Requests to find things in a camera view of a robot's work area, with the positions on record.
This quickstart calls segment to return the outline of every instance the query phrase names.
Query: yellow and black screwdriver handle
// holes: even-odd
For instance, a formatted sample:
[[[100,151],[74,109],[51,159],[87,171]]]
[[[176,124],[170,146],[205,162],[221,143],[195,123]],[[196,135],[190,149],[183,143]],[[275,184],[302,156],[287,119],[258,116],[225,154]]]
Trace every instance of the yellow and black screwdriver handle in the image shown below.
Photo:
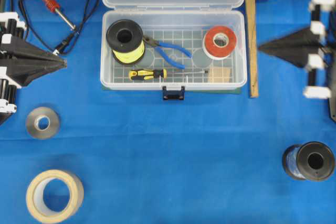
[[[138,69],[131,70],[128,74],[129,78],[132,81],[145,81],[155,78],[166,78],[167,70],[166,69]]]

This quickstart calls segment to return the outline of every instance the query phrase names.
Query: yellow wire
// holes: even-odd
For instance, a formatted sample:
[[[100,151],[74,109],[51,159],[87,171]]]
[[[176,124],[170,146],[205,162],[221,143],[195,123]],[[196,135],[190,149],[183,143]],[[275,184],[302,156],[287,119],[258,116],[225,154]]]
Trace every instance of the yellow wire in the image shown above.
[[[143,41],[141,41],[140,46],[135,49],[132,52],[127,52],[127,53],[122,53],[122,52],[117,52],[112,50],[115,57],[124,64],[130,64],[133,63],[135,61],[137,61],[144,53],[145,51],[145,45],[143,43]]]

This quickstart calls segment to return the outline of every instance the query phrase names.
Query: plastic toolbox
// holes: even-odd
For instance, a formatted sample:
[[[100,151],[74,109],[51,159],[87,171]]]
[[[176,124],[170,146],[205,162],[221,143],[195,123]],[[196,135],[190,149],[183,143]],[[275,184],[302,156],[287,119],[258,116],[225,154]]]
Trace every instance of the plastic toolbox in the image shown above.
[[[245,25],[242,13],[232,10],[244,0],[103,0],[113,10],[103,17],[100,80],[114,90],[233,90],[247,81]],[[190,59],[174,49],[165,52],[186,66],[186,72],[206,69],[207,73],[169,74],[174,68],[150,46],[143,59],[134,66],[116,62],[106,41],[109,26],[120,19],[137,22],[145,35],[178,44],[193,54]],[[227,26],[237,37],[235,50],[224,60],[212,60],[202,50],[205,33],[216,25]],[[167,78],[132,81],[131,69],[162,69]]]

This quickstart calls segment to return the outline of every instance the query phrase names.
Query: power cord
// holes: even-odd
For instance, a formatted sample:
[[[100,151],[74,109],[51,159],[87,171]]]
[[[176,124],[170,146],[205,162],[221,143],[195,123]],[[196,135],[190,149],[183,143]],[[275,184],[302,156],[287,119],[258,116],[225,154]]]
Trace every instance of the power cord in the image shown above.
[[[49,46],[40,36],[39,34],[34,30],[34,28],[32,27],[31,25],[31,22],[29,21],[29,17],[28,17],[28,14],[27,14],[27,11],[26,11],[26,8],[25,8],[25,3],[24,3],[25,0],[18,0],[18,7],[19,7],[19,10],[26,22],[26,25],[27,25],[27,30],[26,30],[26,35],[25,35],[25,40],[27,39],[28,37],[28,34],[29,34],[29,31],[31,31],[35,37],[46,47],[48,48],[48,50],[50,50],[51,52],[56,52],[56,53],[59,53],[60,55],[67,55],[69,54],[78,38],[79,38],[79,35],[81,34],[82,32],[82,29],[83,29],[83,26],[84,24],[86,23],[86,21],[92,16],[92,14],[95,12],[95,10],[97,9],[98,7],[98,4],[99,4],[99,0],[96,0],[95,3],[94,3],[94,6],[93,8],[89,11],[89,4],[90,4],[90,1],[91,0],[87,0],[86,1],[86,4],[85,4],[85,8],[84,8],[84,14],[83,14],[83,18],[82,18],[82,21],[81,23],[76,27],[76,29],[74,31],[71,32],[71,34],[69,36],[67,36],[67,38],[65,38],[58,46],[56,46],[55,48]],[[14,11],[14,0],[10,0],[10,9],[11,11],[13,12]]]

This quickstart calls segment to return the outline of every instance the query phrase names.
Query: spool of yellow wire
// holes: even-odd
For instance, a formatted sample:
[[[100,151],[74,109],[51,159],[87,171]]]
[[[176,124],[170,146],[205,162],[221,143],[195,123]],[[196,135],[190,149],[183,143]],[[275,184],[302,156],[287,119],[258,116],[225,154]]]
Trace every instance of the spool of yellow wire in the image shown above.
[[[134,21],[122,19],[114,22],[106,33],[106,40],[115,60],[123,65],[139,62],[145,53],[141,27]]]

